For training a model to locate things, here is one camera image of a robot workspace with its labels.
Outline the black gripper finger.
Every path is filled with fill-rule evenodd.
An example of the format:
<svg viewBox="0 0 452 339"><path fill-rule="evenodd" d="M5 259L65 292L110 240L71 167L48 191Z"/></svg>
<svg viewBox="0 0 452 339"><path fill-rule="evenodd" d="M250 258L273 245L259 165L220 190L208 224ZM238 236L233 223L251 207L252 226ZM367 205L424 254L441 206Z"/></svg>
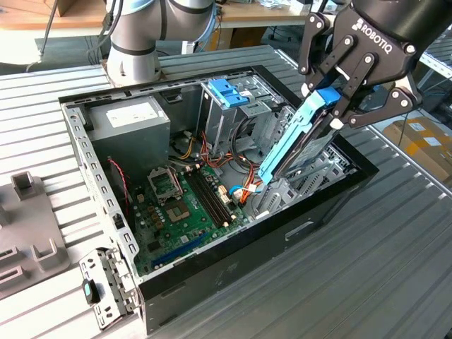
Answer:
<svg viewBox="0 0 452 339"><path fill-rule="evenodd" d="M312 12L304 26L299 50L298 71L304 76L302 95L326 88L339 76L339 63L355 47L355 36L333 33L335 16Z"/></svg>
<svg viewBox="0 0 452 339"><path fill-rule="evenodd" d="M356 65L349 81L341 90L341 98L332 109L330 127L341 129L344 125L358 128L407 113L422 103L422 96L412 79L415 59L411 56L386 58L376 53L366 53ZM375 85L392 83L382 106L369 111L359 108L362 100Z"/></svg>

